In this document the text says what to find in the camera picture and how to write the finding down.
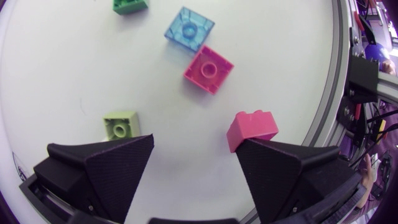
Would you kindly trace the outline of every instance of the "blue translucent lego brick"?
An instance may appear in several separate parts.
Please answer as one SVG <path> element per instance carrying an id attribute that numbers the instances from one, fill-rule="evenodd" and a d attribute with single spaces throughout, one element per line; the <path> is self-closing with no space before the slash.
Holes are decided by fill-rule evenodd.
<path id="1" fill-rule="evenodd" d="M 164 36 L 196 52 L 204 43 L 214 24 L 213 21 L 182 7 Z"/>

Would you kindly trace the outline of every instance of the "white table surface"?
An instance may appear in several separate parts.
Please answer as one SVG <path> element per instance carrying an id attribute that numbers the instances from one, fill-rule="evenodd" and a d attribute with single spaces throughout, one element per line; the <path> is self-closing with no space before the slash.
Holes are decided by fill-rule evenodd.
<path id="1" fill-rule="evenodd" d="M 254 202 L 226 132 L 239 111 L 271 111 L 273 140 L 302 143 L 330 64 L 331 2 L 150 0 L 128 16 L 111 5 L 18 0 L 7 8 L 3 145 L 32 174 L 48 143 L 101 141 L 104 114 L 134 110 L 155 148 L 126 223 L 242 219 Z M 215 96 L 183 78 L 193 54 L 163 36 L 182 6 L 215 21 L 205 44 L 235 65 Z M 17 176 L 10 155 L 1 149 L 2 179 Z M 18 184 L 2 180 L 0 190 L 17 218 L 29 220 L 34 210 L 17 209 L 27 204 Z"/>

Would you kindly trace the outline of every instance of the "lego stud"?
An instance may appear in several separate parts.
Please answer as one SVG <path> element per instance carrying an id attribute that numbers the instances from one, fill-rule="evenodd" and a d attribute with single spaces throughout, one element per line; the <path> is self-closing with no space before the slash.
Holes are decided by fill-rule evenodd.
<path id="1" fill-rule="evenodd" d="M 192 39 L 196 36 L 198 27 L 193 22 L 186 22 L 182 26 L 182 35 L 187 39 Z"/>
<path id="2" fill-rule="evenodd" d="M 127 136 L 128 124 L 124 123 L 123 121 L 118 121 L 113 126 L 113 133 L 118 138 L 125 138 Z"/>
<path id="3" fill-rule="evenodd" d="M 217 66 L 213 62 L 205 62 L 200 71 L 205 78 L 214 78 L 217 75 Z"/>

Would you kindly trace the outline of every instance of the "lego brick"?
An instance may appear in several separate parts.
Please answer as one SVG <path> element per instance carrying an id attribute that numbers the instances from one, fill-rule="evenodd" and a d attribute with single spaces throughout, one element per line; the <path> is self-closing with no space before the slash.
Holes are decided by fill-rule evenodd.
<path id="1" fill-rule="evenodd" d="M 104 116 L 108 140 L 140 136 L 138 115 L 133 111 L 117 111 Z"/>
<path id="2" fill-rule="evenodd" d="M 235 152 L 236 148 L 245 139 L 259 138 L 264 140 L 272 139 L 279 132 L 271 112 L 257 110 L 252 114 L 239 112 L 229 127 L 226 137 L 229 150 Z"/>
<path id="3" fill-rule="evenodd" d="M 113 0 L 113 11 L 119 15 L 129 14 L 148 8 L 145 0 Z"/>
<path id="4" fill-rule="evenodd" d="M 213 21 L 182 7 L 164 36 L 197 52 L 214 24 Z"/>
<path id="5" fill-rule="evenodd" d="M 216 94 L 234 65 L 204 45 L 184 72 L 184 77 Z"/>

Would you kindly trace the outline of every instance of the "black bracket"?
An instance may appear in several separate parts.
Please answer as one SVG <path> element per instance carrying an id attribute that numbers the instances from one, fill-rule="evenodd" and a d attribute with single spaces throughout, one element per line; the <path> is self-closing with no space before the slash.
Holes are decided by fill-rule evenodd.
<path id="1" fill-rule="evenodd" d="M 349 56 L 345 95 L 353 103 L 377 101 L 379 65 L 362 57 Z"/>

